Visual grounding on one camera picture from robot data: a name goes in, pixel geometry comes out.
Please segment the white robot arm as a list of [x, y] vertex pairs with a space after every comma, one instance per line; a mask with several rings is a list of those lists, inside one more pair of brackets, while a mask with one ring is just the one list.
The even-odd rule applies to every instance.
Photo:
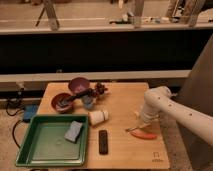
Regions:
[[179, 104], [171, 96], [166, 86], [147, 90], [139, 113], [140, 119], [144, 123], [151, 123], [160, 113], [167, 114], [213, 146], [213, 117]]

